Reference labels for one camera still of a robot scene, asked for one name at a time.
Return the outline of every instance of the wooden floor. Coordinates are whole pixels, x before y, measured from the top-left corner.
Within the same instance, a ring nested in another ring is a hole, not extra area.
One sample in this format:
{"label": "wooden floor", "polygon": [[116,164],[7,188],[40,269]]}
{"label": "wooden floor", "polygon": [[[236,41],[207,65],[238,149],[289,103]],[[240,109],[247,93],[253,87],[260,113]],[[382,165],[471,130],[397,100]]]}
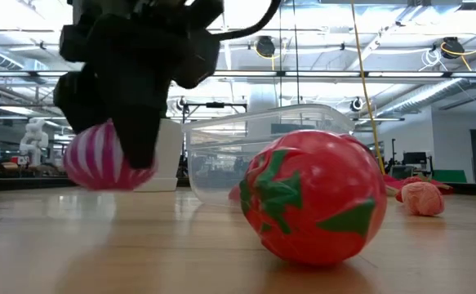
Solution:
{"label": "wooden floor", "polygon": [[0,293],[476,293],[476,197],[438,218],[390,201],[376,239],[332,269],[287,265],[240,212],[190,192],[0,193]]}

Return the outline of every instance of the striped ball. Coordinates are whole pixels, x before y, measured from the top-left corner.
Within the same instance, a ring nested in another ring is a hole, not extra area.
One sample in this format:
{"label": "striped ball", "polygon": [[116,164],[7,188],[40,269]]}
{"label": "striped ball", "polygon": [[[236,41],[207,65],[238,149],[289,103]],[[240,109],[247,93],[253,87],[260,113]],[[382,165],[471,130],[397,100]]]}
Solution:
{"label": "striped ball", "polygon": [[92,190],[133,190],[156,172],[135,170],[123,157],[112,121],[78,134],[64,154],[64,168],[75,183]]}

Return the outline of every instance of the humanoid robot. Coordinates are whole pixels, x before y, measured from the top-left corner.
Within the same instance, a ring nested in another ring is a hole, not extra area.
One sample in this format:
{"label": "humanoid robot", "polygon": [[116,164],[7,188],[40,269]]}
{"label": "humanoid robot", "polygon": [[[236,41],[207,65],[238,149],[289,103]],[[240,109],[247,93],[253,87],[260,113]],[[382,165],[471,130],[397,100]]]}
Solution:
{"label": "humanoid robot", "polygon": [[191,89],[213,75],[220,42],[263,29],[282,0],[271,1],[257,24],[211,34],[223,0],[68,0],[60,54],[84,66],[60,78],[55,104],[77,133],[112,119],[131,167],[149,168],[171,82]]}
{"label": "humanoid robot", "polygon": [[42,148],[47,148],[49,145],[49,136],[42,131],[44,124],[43,119],[31,118],[25,125],[26,132],[20,141],[20,154],[30,153],[29,165],[32,167],[37,167],[42,163]]}

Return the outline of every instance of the plastic container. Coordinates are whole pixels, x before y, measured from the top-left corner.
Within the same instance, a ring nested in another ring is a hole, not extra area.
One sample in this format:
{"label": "plastic container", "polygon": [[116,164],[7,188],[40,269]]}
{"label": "plastic container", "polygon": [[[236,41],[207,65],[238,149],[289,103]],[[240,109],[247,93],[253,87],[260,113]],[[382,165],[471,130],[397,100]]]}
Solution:
{"label": "plastic container", "polygon": [[352,131],[354,123],[327,105],[293,105],[184,124],[192,191],[204,203],[235,204],[229,192],[243,179],[251,159],[299,129],[341,134]]}

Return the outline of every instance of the white robot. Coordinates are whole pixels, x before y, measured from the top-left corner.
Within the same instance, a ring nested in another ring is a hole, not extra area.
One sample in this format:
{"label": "white robot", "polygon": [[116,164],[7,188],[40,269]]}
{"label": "white robot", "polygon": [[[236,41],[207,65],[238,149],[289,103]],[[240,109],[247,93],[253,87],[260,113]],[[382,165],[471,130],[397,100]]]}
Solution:
{"label": "white robot", "polygon": [[31,118],[25,125],[25,135],[20,141],[20,154],[30,154],[30,166],[37,167],[42,160],[42,148],[49,145],[49,135],[42,131],[45,121],[39,118]]}

